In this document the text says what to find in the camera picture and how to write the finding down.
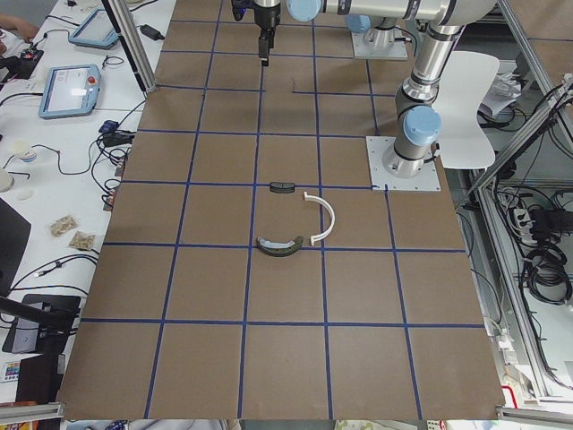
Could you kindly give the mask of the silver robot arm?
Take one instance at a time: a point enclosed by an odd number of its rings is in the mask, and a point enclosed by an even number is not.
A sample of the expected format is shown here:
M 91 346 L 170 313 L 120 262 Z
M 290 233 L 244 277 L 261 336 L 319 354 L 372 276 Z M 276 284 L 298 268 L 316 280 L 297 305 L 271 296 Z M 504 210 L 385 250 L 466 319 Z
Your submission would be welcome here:
M 300 22 L 319 13 L 341 16 L 367 15 L 380 18 L 421 19 L 428 22 L 423 43 L 409 77 L 396 93 L 399 132 L 393 147 L 383 156 L 385 169 L 393 176 L 411 178 L 424 164 L 424 157 L 440 135 L 441 119 L 432 108 L 440 78 L 466 25 L 483 18 L 493 1 L 288 1 L 290 15 Z
M 348 29 L 372 47 L 389 48 L 395 42 L 397 18 L 349 14 L 345 20 Z

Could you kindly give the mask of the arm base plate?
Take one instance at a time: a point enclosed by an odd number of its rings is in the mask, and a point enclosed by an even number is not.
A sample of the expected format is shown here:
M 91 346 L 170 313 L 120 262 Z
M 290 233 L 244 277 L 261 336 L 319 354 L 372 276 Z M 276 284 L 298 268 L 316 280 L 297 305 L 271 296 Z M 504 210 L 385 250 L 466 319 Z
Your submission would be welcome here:
M 396 25 L 382 25 L 365 32 L 351 32 L 354 57 L 406 61 L 408 53 L 401 30 Z
M 400 158 L 395 137 L 367 136 L 366 147 L 373 191 L 438 192 L 440 180 L 430 147 L 419 160 Z

